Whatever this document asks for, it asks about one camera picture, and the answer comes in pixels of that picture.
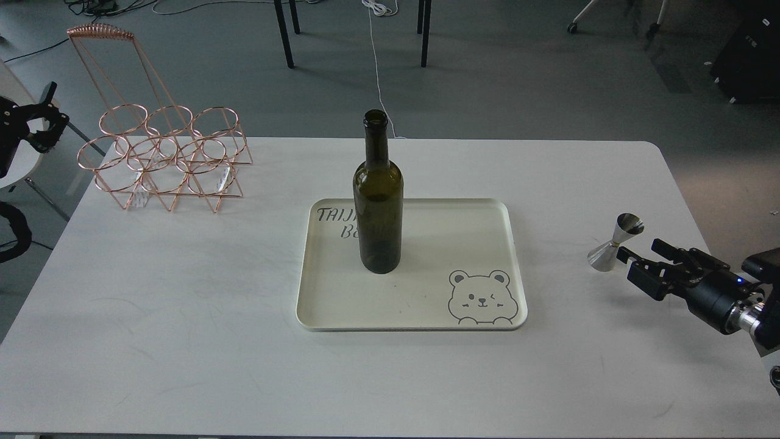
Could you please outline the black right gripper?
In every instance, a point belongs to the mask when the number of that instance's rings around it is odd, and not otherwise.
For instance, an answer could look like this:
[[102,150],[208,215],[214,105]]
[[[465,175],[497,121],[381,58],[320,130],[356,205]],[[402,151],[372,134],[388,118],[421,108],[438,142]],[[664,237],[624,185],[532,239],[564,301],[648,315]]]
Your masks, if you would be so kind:
[[617,251],[617,259],[629,267],[627,280],[655,301],[667,294],[685,300],[688,311],[724,335],[737,332],[742,312],[762,302],[762,288],[733,272],[730,266],[706,253],[691,253],[655,238],[652,252],[680,268],[682,274],[667,280],[663,271],[667,262],[654,262],[626,247]]

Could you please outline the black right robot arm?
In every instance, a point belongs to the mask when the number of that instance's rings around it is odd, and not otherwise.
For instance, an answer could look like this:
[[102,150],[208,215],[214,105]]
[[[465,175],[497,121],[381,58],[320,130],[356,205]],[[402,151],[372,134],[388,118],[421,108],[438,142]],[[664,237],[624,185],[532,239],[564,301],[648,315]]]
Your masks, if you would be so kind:
[[745,330],[764,349],[778,347],[777,248],[744,261],[752,282],[698,248],[677,248],[657,238],[651,249],[665,261],[619,248],[617,259],[629,267],[630,283],[658,302],[669,294],[682,298],[691,314],[724,335]]

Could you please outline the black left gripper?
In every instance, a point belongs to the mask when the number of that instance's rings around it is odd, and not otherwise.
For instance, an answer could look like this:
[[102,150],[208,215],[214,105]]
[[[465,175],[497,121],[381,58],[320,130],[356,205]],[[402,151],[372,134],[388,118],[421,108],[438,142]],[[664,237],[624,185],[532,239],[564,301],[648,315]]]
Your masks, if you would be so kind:
[[[23,138],[38,153],[49,153],[61,139],[70,117],[53,104],[56,89],[57,83],[50,82],[38,103],[22,106],[1,97],[1,177],[8,175]],[[32,120],[42,120],[46,127],[30,133],[27,122]]]

